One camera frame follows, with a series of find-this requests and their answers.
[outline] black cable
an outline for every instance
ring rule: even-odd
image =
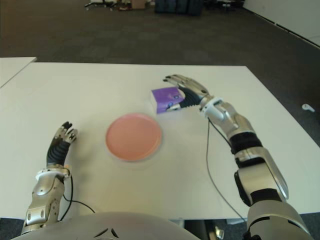
[[[64,198],[66,201],[71,202],[70,200],[68,200],[68,199],[66,198],[65,195],[63,195],[63,198]],[[90,209],[94,214],[96,213],[95,210],[93,210],[89,205],[83,203],[82,201],[72,200],[72,202],[73,202],[73,203],[82,204],[82,205],[86,206],[88,209]]]
[[[66,196],[63,194],[63,198],[69,202],[69,206],[66,209],[66,211],[64,212],[63,216],[61,217],[60,221],[62,221],[64,219],[64,217],[66,216],[66,214],[68,213],[71,204],[72,203],[78,203],[78,204],[82,204],[84,206],[86,206],[87,208],[89,208],[94,214],[96,213],[90,206],[88,206],[87,204],[81,202],[81,201],[77,201],[77,200],[73,200],[74,198],[74,179],[72,178],[72,175],[70,176],[70,181],[71,181],[71,197],[70,200],[66,198]]]
[[[72,175],[70,176],[70,180],[71,180],[71,197],[70,197],[70,202],[69,202],[69,206],[68,208],[66,209],[66,211],[64,212],[63,216],[61,217],[60,221],[62,221],[66,214],[68,213],[70,207],[71,207],[71,204],[72,204],[72,201],[73,201],[73,198],[74,198],[74,180],[72,178]]]
[[[206,139],[206,169],[208,171],[208,175],[210,177],[210,180],[213,184],[213,186],[215,187],[216,191],[219,193],[220,197],[225,201],[225,203],[242,219],[242,221],[245,223],[246,220],[234,209],[233,206],[231,206],[231,204],[226,200],[226,198],[222,195],[222,193],[220,192],[220,190],[218,189],[217,185],[215,184],[215,181],[210,173],[209,170],[209,161],[208,161],[208,152],[209,152],[209,136],[210,136],[210,124],[212,124],[212,122],[208,121],[208,133],[207,133],[207,139]],[[218,131],[218,133],[222,135],[222,133],[212,124],[212,126]],[[229,141],[225,138],[225,136],[223,136],[223,138],[227,141],[227,143],[230,145]]]
[[[220,136],[223,137],[223,139],[226,141],[226,143],[229,145],[229,147],[232,148],[228,139],[226,139],[226,137],[218,130],[218,128],[212,123],[212,121],[209,118],[208,118],[208,120],[211,123],[211,125],[215,128],[215,130],[220,134]]]

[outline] table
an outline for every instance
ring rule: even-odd
[[[74,199],[97,212],[130,211],[166,219],[238,216],[224,203],[206,170],[208,122],[197,107],[155,115],[150,90],[168,87],[164,76],[196,79],[246,116],[277,163],[299,213],[320,212],[320,148],[245,66],[30,63],[0,92],[0,216],[24,218],[35,174],[58,126],[79,129],[66,163]],[[158,151],[145,161],[114,159],[105,147],[109,124],[139,112],[163,131]],[[212,128],[209,168],[230,204],[244,217],[248,207],[234,181],[237,165],[229,146]],[[66,196],[70,182],[66,181]],[[67,203],[61,200],[60,212]],[[73,203],[67,217],[89,214]]]
[[[36,57],[1,57],[0,58],[0,89],[13,76],[22,71]]]

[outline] gray carpet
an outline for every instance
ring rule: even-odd
[[[320,111],[318,48],[244,9],[229,14],[215,9],[191,17],[155,14],[153,9],[85,11],[85,3],[1,0],[0,57],[36,56],[39,62],[245,65],[320,146],[319,115],[301,110],[308,103]],[[303,218],[313,237],[320,239],[320,215]],[[14,236],[9,231],[13,221],[2,219],[0,224],[0,239]],[[241,227],[227,228],[225,239],[240,239]]]

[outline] robotic arm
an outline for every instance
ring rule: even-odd
[[[64,180],[70,172],[64,168],[69,146],[76,140],[78,131],[65,122],[55,133],[46,156],[46,168],[36,175],[37,183],[32,191],[21,234],[38,230],[58,221],[60,200],[65,192]]]
[[[209,94],[195,80],[169,75],[163,81],[178,87],[185,99],[167,111],[200,105],[200,111],[226,135],[238,171],[235,183],[243,202],[250,207],[244,240],[310,240],[310,233],[297,211],[286,203],[287,183],[276,163],[258,139],[250,122],[221,98]]]

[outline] purple cardboard box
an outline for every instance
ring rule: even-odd
[[[156,113],[165,113],[167,108],[180,103],[184,97],[177,87],[165,87],[151,90],[151,102]]]

